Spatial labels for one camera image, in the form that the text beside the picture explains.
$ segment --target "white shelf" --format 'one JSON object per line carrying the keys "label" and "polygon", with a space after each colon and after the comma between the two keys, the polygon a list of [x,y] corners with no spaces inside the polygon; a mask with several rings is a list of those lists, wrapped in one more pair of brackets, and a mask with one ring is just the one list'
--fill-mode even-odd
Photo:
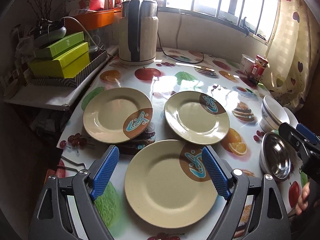
{"label": "white shelf", "polygon": [[[115,54],[118,46],[113,45],[107,49],[111,55]],[[54,87],[54,86],[35,86],[27,85],[20,88],[13,98],[4,99],[4,102],[23,106],[33,106],[39,108],[67,111],[74,103],[80,92],[104,67],[110,56],[101,63],[89,76],[76,88]]]}

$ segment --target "metal screw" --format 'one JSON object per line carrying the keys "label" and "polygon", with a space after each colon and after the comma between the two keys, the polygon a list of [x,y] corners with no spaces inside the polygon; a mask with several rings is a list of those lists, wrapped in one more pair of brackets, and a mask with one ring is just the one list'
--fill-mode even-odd
{"label": "metal screw", "polygon": [[267,180],[272,180],[272,176],[270,174],[266,174],[265,177]]}
{"label": "metal screw", "polygon": [[79,173],[82,175],[82,176],[85,176],[85,175],[87,175],[88,174],[88,170],[86,170],[86,169],[83,169],[83,170],[81,170],[81,171],[79,171]]}
{"label": "metal screw", "polygon": [[56,175],[50,175],[50,176],[48,177],[48,180],[54,180],[54,179],[56,179]]}
{"label": "metal screw", "polygon": [[242,171],[241,171],[241,170],[239,170],[239,169],[235,169],[235,170],[233,170],[233,173],[234,173],[235,175],[237,175],[237,176],[242,175]]}

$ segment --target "finger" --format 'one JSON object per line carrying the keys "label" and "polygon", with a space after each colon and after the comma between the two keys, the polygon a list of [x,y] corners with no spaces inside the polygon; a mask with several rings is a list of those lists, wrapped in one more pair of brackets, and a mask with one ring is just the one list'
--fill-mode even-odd
{"label": "finger", "polygon": [[303,200],[307,200],[308,199],[308,196],[310,195],[310,188],[309,188],[309,182],[303,187],[302,189],[302,199]]}
{"label": "finger", "polygon": [[304,201],[303,201],[302,197],[300,196],[300,197],[298,198],[298,204],[297,204],[297,206],[299,206],[299,208],[302,208],[303,203],[304,203]]}
{"label": "finger", "polygon": [[298,205],[296,205],[296,214],[300,215],[302,213],[302,210],[299,208]]}
{"label": "finger", "polygon": [[303,203],[302,206],[300,206],[300,208],[301,208],[303,211],[305,211],[307,207],[308,207],[308,201],[306,201],[305,203]]}

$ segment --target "stainless steel bowl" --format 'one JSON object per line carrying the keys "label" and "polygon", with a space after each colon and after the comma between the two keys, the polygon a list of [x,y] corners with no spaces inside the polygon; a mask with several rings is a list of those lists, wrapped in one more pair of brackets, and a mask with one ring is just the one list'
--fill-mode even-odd
{"label": "stainless steel bowl", "polygon": [[276,181],[285,181],[291,171],[289,149],[282,138],[273,132],[264,135],[259,164],[261,169]]}

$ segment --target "curtain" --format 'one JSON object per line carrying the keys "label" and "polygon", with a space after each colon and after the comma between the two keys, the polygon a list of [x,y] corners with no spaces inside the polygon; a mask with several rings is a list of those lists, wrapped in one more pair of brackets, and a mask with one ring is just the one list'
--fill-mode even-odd
{"label": "curtain", "polygon": [[320,25],[304,0],[278,0],[276,22],[261,77],[272,96],[292,111],[305,103],[319,61]]}

